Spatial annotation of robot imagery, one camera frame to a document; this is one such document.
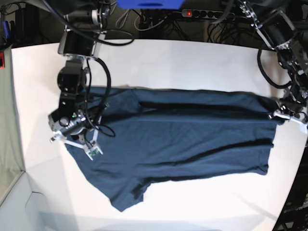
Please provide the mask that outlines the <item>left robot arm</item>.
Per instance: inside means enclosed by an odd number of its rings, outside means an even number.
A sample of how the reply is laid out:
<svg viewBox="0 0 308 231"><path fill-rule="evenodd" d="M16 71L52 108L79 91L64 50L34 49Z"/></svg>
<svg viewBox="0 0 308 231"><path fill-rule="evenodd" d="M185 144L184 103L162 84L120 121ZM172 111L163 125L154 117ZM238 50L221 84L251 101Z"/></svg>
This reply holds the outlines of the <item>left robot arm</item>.
<svg viewBox="0 0 308 231"><path fill-rule="evenodd" d="M284 90L278 100L278 109L270 118L279 116L301 122L308 120L308 50L303 46L297 29L282 6L284 0L230 0L214 25L225 21L234 5L238 6L259 37L263 48L257 52L257 65L264 79L275 89ZM279 65L285 69L290 81L279 85L265 72L261 63L264 48L277 53Z"/></svg>

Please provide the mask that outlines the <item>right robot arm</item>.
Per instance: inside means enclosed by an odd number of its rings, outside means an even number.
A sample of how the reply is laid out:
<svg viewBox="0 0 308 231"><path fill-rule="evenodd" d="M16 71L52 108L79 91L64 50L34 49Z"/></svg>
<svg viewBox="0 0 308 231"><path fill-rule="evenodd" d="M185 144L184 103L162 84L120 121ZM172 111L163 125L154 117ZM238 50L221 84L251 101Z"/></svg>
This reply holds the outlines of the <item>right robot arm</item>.
<svg viewBox="0 0 308 231"><path fill-rule="evenodd" d="M44 0L45 8L64 25L58 54L67 58L57 76L60 89L58 108L49 114L51 142L64 141L69 136L83 135L89 130L114 137L113 131L103 131L101 117L111 91L111 74L99 58L101 45L127 46L134 41L112 43L105 40L110 16L108 0ZM90 60L97 62L106 74L107 84L98 105L89 107L92 75Z"/></svg>

